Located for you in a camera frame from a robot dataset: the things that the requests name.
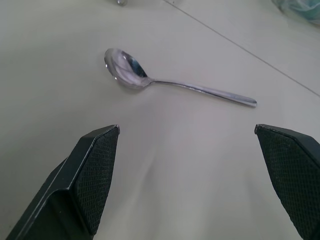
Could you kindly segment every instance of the white table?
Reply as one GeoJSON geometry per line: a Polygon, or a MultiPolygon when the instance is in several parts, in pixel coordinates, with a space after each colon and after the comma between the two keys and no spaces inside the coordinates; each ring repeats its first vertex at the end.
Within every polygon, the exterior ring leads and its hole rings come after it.
{"type": "Polygon", "coordinates": [[[168,3],[0,3],[0,239],[84,134],[119,124],[95,240],[298,240],[256,124],[320,141],[320,98],[168,3]],[[150,76],[234,92],[256,109],[170,86],[134,93],[105,68],[121,48],[150,76]]]}

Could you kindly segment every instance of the plastic bag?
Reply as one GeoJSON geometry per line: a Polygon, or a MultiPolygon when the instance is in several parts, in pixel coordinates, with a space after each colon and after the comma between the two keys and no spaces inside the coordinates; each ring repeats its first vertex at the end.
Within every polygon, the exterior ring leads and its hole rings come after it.
{"type": "Polygon", "coordinates": [[[320,25],[320,0],[272,0],[285,12],[291,10],[313,24],[320,25]]]}

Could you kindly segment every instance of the white surface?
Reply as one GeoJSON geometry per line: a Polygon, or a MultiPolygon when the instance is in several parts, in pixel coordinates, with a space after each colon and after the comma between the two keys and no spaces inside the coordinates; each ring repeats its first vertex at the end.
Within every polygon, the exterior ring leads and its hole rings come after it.
{"type": "Polygon", "coordinates": [[[95,240],[299,240],[271,185],[256,124],[320,141],[320,98],[160,0],[5,0],[0,6],[0,238],[84,134],[119,124],[95,240]],[[134,93],[106,49],[147,73],[258,100],[169,86],[134,93]]]}
{"type": "Polygon", "coordinates": [[[318,27],[281,14],[272,0],[168,2],[320,95],[318,27]]]}

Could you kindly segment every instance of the tile grout line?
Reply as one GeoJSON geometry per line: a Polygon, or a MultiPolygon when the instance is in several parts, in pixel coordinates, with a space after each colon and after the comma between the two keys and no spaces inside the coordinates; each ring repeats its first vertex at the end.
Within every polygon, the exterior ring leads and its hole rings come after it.
{"type": "Polygon", "coordinates": [[[258,57],[257,55],[253,54],[252,52],[248,51],[247,49],[245,49],[243,46],[239,45],[238,43],[232,41],[231,39],[227,38],[226,36],[222,35],[220,32],[218,32],[217,30],[213,29],[212,27],[208,26],[207,24],[203,23],[202,21],[196,19],[194,16],[190,15],[189,13],[181,10],[180,8],[178,8],[177,6],[175,6],[174,4],[172,4],[171,2],[168,2],[168,0],[163,0],[164,2],[166,2],[167,4],[171,5],[172,7],[174,7],[175,9],[179,10],[180,12],[184,13],[185,15],[187,15],[188,17],[192,18],[193,20],[197,21],[198,23],[200,23],[201,25],[203,25],[204,27],[206,27],[207,29],[210,29],[211,31],[215,32],[216,34],[218,34],[220,37],[228,40],[230,43],[236,45],[237,47],[241,48],[242,50],[244,50],[245,52],[247,52],[248,54],[250,54],[251,56],[255,57],[256,59],[260,60],[261,62],[267,64],[269,67],[273,68],[274,70],[276,70],[277,72],[281,73],[282,75],[286,76],[287,78],[289,78],[290,80],[294,81],[295,83],[299,84],[301,87],[309,90],[311,93],[317,95],[320,98],[320,94],[316,93],[315,91],[313,91],[312,89],[310,89],[309,87],[303,85],[302,83],[298,82],[297,80],[295,80],[294,78],[292,78],[291,76],[289,76],[288,74],[284,73],[283,71],[277,69],[275,66],[271,65],[270,63],[268,63],[267,61],[263,60],[262,58],[258,57]]]}

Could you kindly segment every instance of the spoon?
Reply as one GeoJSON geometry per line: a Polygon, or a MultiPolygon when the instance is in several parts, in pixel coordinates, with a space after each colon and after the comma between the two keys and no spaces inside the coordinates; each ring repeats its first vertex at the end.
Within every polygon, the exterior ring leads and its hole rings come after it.
{"type": "Polygon", "coordinates": [[[131,89],[143,89],[153,83],[169,84],[187,88],[213,97],[230,100],[250,107],[255,108],[257,106],[256,100],[246,96],[215,90],[208,87],[150,78],[147,76],[146,72],[143,70],[143,68],[140,66],[136,59],[134,59],[125,51],[122,51],[117,48],[109,48],[105,52],[104,62],[105,66],[108,68],[111,75],[117,81],[119,81],[119,83],[131,89]]]}

